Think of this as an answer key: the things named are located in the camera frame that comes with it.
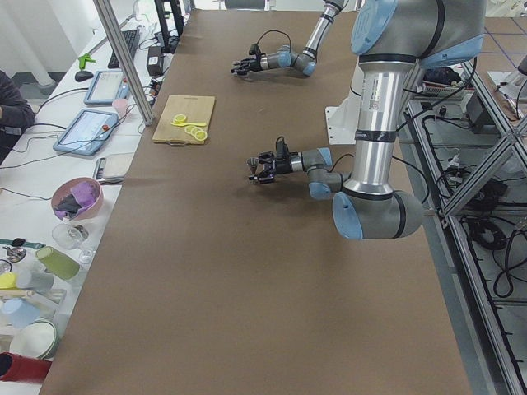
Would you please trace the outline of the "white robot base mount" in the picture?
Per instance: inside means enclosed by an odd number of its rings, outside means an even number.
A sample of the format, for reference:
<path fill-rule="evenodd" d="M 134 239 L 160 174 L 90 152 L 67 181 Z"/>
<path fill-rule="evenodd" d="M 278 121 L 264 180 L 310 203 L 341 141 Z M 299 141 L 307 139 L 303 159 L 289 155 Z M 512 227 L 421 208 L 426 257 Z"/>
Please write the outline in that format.
<path fill-rule="evenodd" d="M 328 106 L 324 114 L 330 145 L 354 145 L 361 103 L 362 77 L 355 75 L 349 93 L 339 106 Z"/>

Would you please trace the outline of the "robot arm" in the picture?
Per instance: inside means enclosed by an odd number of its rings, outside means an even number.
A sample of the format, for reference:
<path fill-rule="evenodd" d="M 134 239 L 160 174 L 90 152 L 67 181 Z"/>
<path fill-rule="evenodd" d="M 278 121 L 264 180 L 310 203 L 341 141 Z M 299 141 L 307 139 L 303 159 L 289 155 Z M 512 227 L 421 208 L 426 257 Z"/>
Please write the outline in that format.
<path fill-rule="evenodd" d="M 475 58 L 483 45 L 484 1 L 367 1 L 352 30 L 352 51 L 363 71 L 356 150 L 350 174 L 333 173 L 330 151 L 276 150 L 249 159 L 262 165 L 253 181 L 304 171 L 314 199 L 332 198 L 333 220 L 346 239 L 397 239 L 422 224 L 422 204 L 389 185 L 403 83 L 414 65 L 424 69 Z"/>
<path fill-rule="evenodd" d="M 231 74 L 246 76 L 249 72 L 262 72 L 279 68 L 295 69 L 309 77 L 315 70 L 319 47 L 329 28 L 334 23 L 335 17 L 347 6 L 347 1 L 334 0 L 324 2 L 324 11 L 313 29 L 304 49 L 298 53 L 292 48 L 291 37 L 280 30 L 267 30 L 259 37 L 258 41 L 250 46 L 248 58 L 232 63 Z M 288 43 L 282 45 L 274 53 L 265 53 L 259 47 L 260 40 L 268 33 L 277 32 L 288 38 Z"/>

